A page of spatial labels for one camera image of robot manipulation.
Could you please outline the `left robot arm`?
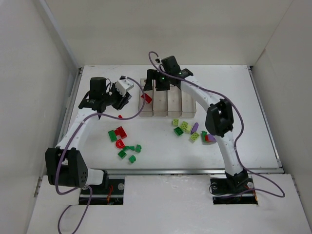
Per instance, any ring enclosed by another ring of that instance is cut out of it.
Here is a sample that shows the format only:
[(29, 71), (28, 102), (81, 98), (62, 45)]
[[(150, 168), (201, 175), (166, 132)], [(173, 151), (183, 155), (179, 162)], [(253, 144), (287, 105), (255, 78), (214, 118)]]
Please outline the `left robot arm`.
[(70, 129), (56, 147), (45, 152), (51, 185), (72, 188), (105, 185), (107, 172), (88, 168), (80, 151), (106, 108), (112, 106), (121, 110), (129, 102), (129, 91), (133, 87), (134, 83), (124, 76), (110, 84), (103, 77), (90, 79), (90, 90), (78, 105), (78, 113)]

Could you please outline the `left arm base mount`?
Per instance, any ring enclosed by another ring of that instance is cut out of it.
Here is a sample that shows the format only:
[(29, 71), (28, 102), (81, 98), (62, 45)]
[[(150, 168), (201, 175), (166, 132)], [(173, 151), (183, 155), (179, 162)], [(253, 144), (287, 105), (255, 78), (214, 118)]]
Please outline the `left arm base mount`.
[(125, 177), (113, 175), (108, 180), (108, 185), (91, 185), (93, 194), (90, 205), (123, 205)]

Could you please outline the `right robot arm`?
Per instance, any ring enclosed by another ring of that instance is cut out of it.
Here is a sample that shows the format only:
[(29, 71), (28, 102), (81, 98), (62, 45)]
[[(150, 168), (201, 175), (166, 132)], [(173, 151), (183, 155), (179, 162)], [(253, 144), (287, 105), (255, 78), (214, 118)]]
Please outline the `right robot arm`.
[(157, 91), (167, 91), (176, 86), (190, 95), (205, 111), (205, 127), (216, 139), (224, 160), (225, 175), (230, 190), (237, 190), (248, 179), (237, 152), (237, 140), (233, 136), (235, 105), (222, 93), (208, 90), (189, 69), (181, 69), (176, 58), (150, 59), (153, 69), (147, 71), (144, 90), (151, 90), (155, 81)]

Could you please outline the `red large lego brick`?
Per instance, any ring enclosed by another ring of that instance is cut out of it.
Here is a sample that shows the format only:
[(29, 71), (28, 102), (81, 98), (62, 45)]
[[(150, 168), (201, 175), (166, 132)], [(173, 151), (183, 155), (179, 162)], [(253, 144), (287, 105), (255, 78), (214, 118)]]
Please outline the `red large lego brick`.
[(124, 138), (127, 137), (127, 134), (126, 134), (126, 132), (125, 132), (125, 130), (124, 130), (124, 128), (123, 128), (122, 126), (117, 127), (117, 128), (114, 130), (114, 132), (115, 132), (115, 135), (116, 135), (116, 136), (119, 136), (121, 139), (124, 139)]

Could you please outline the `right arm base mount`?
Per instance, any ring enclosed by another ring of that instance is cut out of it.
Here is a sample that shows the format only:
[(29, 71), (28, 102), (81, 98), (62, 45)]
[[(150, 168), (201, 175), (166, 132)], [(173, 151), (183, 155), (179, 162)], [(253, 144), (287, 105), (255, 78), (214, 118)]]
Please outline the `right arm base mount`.
[(214, 205), (257, 205), (255, 191), (237, 195), (238, 193), (254, 188), (253, 179), (248, 177), (238, 186), (232, 185), (229, 179), (220, 177), (211, 177), (209, 192), (213, 196)]

